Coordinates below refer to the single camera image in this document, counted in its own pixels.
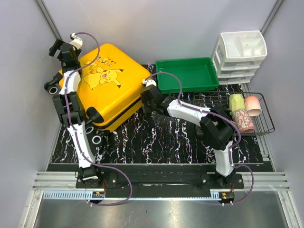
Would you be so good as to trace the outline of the yellow Pikachu suitcase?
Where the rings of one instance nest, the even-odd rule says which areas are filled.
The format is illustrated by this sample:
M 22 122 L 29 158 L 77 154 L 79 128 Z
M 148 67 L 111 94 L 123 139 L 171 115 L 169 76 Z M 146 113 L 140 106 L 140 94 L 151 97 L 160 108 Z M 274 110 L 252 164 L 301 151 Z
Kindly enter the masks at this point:
M 77 93 L 85 123 L 111 133 L 141 108 L 142 81 L 150 72 L 110 43 L 78 60 L 83 69 Z

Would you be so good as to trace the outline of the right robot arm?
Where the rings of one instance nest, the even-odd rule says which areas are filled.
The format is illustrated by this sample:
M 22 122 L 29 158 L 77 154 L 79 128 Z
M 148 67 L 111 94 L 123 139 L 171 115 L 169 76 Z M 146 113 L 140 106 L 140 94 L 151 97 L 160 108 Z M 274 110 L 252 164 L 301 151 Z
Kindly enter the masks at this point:
M 222 108 L 205 108 L 182 102 L 173 96 L 163 95 L 154 85 L 144 86 L 141 101 L 145 113 L 156 111 L 198 126 L 203 133 L 204 145 L 214 150 L 216 158 L 216 175 L 211 178 L 210 185 L 227 188 L 232 184 L 235 171 L 229 149 L 234 130 Z

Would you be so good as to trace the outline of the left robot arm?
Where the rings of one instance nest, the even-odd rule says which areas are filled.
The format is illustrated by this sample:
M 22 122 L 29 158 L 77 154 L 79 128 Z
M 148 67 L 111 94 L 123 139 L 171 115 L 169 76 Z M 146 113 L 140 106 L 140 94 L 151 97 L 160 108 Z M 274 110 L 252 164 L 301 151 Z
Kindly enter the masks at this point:
M 44 89 L 53 96 L 59 121 L 67 128 L 75 145 L 78 156 L 76 187 L 98 188 L 103 177 L 94 166 L 95 158 L 86 136 L 86 113 L 77 93 L 83 69 L 78 60 L 82 44 L 82 39 L 76 35 L 71 36 L 69 43 L 60 39 L 55 41 L 49 55 L 52 57 L 59 51 L 57 58 L 62 71 L 45 83 Z

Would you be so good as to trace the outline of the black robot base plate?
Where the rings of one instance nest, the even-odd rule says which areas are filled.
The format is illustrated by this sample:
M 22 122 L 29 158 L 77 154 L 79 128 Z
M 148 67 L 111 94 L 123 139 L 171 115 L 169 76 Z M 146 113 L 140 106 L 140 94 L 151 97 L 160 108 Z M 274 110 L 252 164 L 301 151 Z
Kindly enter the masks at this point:
M 241 174 L 220 177 L 214 165 L 119 165 L 100 168 L 98 179 L 76 179 L 76 188 L 104 191 L 107 198 L 202 198 L 211 190 L 243 190 Z

